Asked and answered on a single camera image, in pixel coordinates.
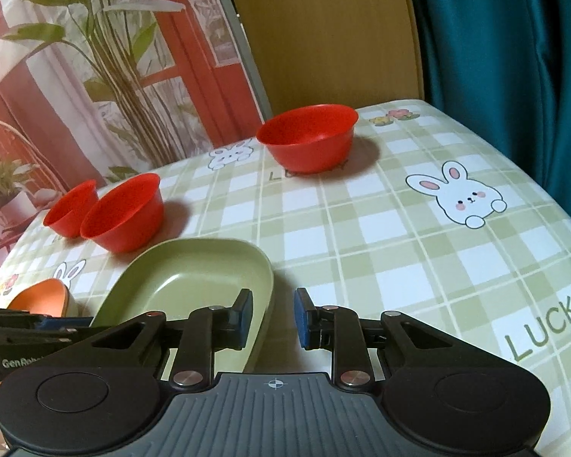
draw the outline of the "checkered tablecloth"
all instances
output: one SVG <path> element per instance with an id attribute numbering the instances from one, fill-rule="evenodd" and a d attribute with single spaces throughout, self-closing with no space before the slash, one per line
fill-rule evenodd
<path id="1" fill-rule="evenodd" d="M 167 217 L 153 243 L 236 238 L 268 255 L 276 306 L 259 370 L 329 370 L 327 353 L 297 346 L 296 287 L 317 305 L 343 305 L 361 317 L 399 310 L 538 375 L 552 399 L 538 449 L 571 457 L 570 218 L 512 162 L 432 106 L 409 100 L 359 111 L 347 162 L 321 176 L 287 173 L 255 139 L 157 170 Z M 448 161 L 496 189 L 507 209 L 472 229 L 407 184 L 413 174 L 446 182 Z M 139 251 L 111 256 L 92 242 L 57 239 L 42 217 L 0 268 L 0 307 L 60 264 L 69 273 L 84 260 L 70 291 L 80 314 L 93 315 Z"/>

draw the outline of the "brown wooden panel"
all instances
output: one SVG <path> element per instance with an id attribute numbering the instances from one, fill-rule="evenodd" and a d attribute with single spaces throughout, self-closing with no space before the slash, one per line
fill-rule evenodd
<path id="1" fill-rule="evenodd" d="M 410 0 L 235 0 L 274 114 L 423 98 Z"/>

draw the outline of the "red bowl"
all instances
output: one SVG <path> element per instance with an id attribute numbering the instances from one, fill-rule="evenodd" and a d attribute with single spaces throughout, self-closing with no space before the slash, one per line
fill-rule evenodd
<path id="1" fill-rule="evenodd" d="M 305 106 L 265 122 L 256 139 L 288 171 L 317 174 L 347 157 L 358 118 L 357 111 L 349 106 Z"/>
<path id="2" fill-rule="evenodd" d="M 157 174 L 142 174 L 114 187 L 91 208 L 80 235 L 113 253 L 139 249 L 163 223 L 160 182 Z"/>
<path id="3" fill-rule="evenodd" d="M 74 239 L 80 235 L 80 225 L 96 202 L 96 181 L 87 180 L 55 203 L 44 217 L 43 225 L 63 237 Z"/>

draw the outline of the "metal screw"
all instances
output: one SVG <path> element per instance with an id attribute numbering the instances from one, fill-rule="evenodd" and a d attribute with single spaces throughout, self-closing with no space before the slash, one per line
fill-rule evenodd
<path id="1" fill-rule="evenodd" d="M 180 386 L 193 386 L 203 381 L 203 375 L 198 371 L 180 371 L 174 375 L 174 383 Z"/>
<path id="2" fill-rule="evenodd" d="M 340 381 L 347 386 L 362 386 L 370 381 L 370 375 L 366 371 L 346 371 L 340 375 Z"/>

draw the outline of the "green tray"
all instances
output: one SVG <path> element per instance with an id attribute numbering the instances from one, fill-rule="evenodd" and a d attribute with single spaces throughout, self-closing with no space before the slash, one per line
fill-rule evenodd
<path id="1" fill-rule="evenodd" d="M 241 351 L 217 352 L 215 372 L 249 372 L 268 327 L 273 270 L 268 257 L 247 242 L 174 239 L 151 247 L 123 272 L 92 325 L 117 325 L 147 311 L 164 311 L 168 320 L 186 319 L 199 308 L 232 305 L 241 289 L 250 289 L 254 298 L 247 345 Z M 169 374 L 174 356 L 175 349 L 165 374 Z"/>

